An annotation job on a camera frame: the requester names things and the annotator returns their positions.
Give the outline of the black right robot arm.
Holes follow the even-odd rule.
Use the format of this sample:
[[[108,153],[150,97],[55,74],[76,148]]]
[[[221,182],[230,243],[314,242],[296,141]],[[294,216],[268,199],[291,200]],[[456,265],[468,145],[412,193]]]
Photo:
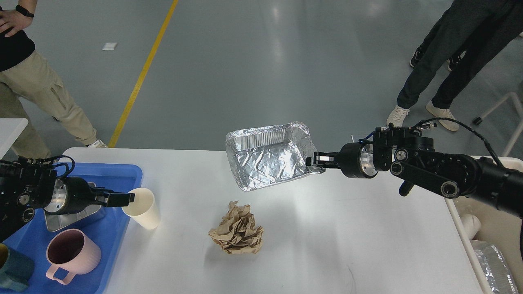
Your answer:
[[[403,179],[398,190],[402,196],[419,186],[447,199],[466,196],[521,218],[522,173],[503,166],[487,141],[489,158],[436,152],[433,139],[422,136],[423,129],[435,126],[435,119],[427,119],[413,127],[377,127],[339,152],[314,152],[306,165],[340,169],[349,178],[374,178],[379,171],[389,171]]]

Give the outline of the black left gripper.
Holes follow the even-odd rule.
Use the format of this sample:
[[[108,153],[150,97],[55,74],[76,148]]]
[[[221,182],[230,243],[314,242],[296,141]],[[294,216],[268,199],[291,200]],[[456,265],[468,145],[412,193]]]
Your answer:
[[[50,215],[76,214],[87,206],[127,207],[135,199],[133,192],[115,192],[103,187],[90,187],[80,177],[64,177],[55,181],[50,203],[44,207]]]

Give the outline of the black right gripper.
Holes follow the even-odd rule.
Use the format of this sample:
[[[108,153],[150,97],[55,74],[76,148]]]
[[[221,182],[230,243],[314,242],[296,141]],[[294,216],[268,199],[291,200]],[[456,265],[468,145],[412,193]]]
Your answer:
[[[378,173],[373,163],[373,145],[355,142],[347,143],[339,152],[313,152],[306,158],[306,165],[314,169],[340,169],[348,178],[371,179]]]

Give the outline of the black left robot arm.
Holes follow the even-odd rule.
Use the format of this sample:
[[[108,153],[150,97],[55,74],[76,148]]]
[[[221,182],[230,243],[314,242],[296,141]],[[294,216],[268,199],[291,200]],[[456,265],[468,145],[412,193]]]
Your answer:
[[[82,212],[90,205],[126,207],[135,200],[133,192],[115,192],[90,186],[80,177],[72,177],[71,163],[58,163],[59,156],[51,158],[24,158],[1,161],[0,237],[4,241],[33,218],[36,209],[50,215]]]

